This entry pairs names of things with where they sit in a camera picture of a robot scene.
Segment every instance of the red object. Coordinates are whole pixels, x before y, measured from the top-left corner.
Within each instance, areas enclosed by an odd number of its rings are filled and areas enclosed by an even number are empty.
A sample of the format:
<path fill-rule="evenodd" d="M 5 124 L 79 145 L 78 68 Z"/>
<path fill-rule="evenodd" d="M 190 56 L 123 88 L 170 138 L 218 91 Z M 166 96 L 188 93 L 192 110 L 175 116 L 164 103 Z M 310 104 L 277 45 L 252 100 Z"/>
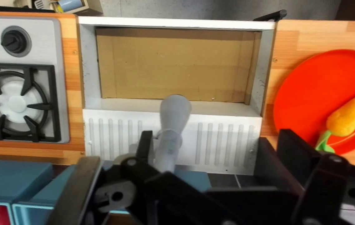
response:
<path fill-rule="evenodd" d="M 332 50 L 309 58 L 290 73 L 277 92 L 273 117 L 277 130 L 290 128 L 310 145 L 326 131 L 329 115 L 355 97 L 355 51 Z M 355 132 L 330 136 L 336 154 L 355 149 Z"/>
<path fill-rule="evenodd" d="M 10 225 L 8 209 L 4 205 L 0 205 L 0 225 Z"/>

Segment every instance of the gray wall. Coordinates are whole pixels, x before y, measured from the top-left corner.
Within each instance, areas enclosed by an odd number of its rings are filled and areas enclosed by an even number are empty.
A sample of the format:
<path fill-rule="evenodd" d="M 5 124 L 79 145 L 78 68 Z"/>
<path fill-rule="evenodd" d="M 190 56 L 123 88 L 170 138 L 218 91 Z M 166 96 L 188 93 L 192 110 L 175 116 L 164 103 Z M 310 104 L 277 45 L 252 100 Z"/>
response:
<path fill-rule="evenodd" d="M 333 20 L 341 0 L 100 0 L 106 17 L 253 20 L 286 9 L 289 19 Z"/>

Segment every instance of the black knob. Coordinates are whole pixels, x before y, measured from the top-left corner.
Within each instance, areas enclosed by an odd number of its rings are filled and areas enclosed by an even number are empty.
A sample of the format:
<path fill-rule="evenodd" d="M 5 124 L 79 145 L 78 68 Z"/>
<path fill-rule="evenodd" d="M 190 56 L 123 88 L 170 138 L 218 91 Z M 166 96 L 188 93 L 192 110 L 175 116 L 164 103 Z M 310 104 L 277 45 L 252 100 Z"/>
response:
<path fill-rule="evenodd" d="M 10 30 L 3 34 L 1 45 L 11 53 L 22 53 L 27 49 L 27 38 L 19 30 Z"/>

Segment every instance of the cardboard back panel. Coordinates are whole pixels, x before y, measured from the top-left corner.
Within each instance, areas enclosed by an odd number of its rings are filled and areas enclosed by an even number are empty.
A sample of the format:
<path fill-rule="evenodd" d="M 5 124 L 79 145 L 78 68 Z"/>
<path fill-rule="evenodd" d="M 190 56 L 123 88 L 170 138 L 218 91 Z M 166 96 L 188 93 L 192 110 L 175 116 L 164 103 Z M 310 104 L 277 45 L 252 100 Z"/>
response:
<path fill-rule="evenodd" d="M 97 28 L 96 34 L 103 98 L 181 94 L 249 104 L 256 32 Z"/>

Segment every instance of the toy carrot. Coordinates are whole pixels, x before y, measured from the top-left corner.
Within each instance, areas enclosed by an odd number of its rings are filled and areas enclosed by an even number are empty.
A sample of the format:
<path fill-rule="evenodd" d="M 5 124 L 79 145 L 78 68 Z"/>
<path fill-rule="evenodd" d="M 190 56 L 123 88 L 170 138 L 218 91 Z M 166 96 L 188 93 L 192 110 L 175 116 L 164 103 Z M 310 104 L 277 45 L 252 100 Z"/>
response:
<path fill-rule="evenodd" d="M 355 131 L 355 98 L 334 111 L 326 120 L 327 131 L 318 140 L 316 150 L 333 152 L 332 147 L 327 145 L 330 135 L 345 137 Z"/>

